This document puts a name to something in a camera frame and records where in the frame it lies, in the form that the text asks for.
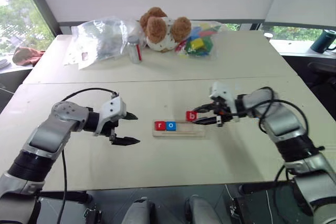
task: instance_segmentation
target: clear plastic bag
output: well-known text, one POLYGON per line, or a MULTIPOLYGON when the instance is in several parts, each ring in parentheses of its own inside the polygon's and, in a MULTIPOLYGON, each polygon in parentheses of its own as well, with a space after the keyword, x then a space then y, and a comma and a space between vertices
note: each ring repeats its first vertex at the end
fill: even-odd
POLYGON ((226 26, 219 22, 192 22, 190 35, 175 48, 175 52, 183 57, 216 58, 217 38, 226 26))
POLYGON ((64 64, 78 64, 79 69, 127 54, 125 46, 131 35, 139 37, 141 47, 146 45, 145 34, 136 20, 108 17, 85 22, 72 27, 71 31, 72 39, 64 64))

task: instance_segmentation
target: floor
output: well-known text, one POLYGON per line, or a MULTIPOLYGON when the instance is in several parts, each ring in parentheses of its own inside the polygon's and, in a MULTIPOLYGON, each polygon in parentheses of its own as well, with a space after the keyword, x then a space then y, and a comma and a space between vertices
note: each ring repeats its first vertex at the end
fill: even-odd
MULTIPOLYGON (((228 185, 228 190, 232 197, 241 197, 238 185, 228 185)), ((208 200, 214 207, 223 224, 241 223, 239 220, 231 219, 229 214, 230 197, 225 185, 199 185, 199 186, 176 186, 159 188, 136 188, 118 190, 96 190, 89 191, 93 200, 87 206, 67 202, 62 217, 63 224, 78 223, 84 224, 83 213, 86 207, 92 208, 96 205, 97 209, 102 210, 102 218, 105 224, 120 224, 131 204, 143 196, 148 197, 156 206, 156 221, 159 224, 183 224, 184 201, 187 197, 197 194, 208 200)), ((272 191, 268 191, 270 208, 274 224, 283 224, 276 214, 272 203, 272 191)), ((292 223, 310 224, 312 220, 301 213, 296 206, 291 190, 288 187, 281 187, 277 194, 277 202, 280 212, 286 214, 292 223)), ((267 204, 265 191, 260 191, 252 195, 245 196, 246 204, 251 222, 246 223, 272 223, 267 204)), ((61 206, 60 200, 44 198, 42 200, 41 213, 38 224, 55 223, 61 206)))

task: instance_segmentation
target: black tumbler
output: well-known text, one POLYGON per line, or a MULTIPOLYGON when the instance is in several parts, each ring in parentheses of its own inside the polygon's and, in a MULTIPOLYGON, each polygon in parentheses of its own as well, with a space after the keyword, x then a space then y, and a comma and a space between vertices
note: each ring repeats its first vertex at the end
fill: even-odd
POLYGON ((326 50, 335 50, 336 47, 328 48, 336 39, 336 31, 323 30, 320 37, 311 45, 311 49, 315 52, 324 53, 326 50))

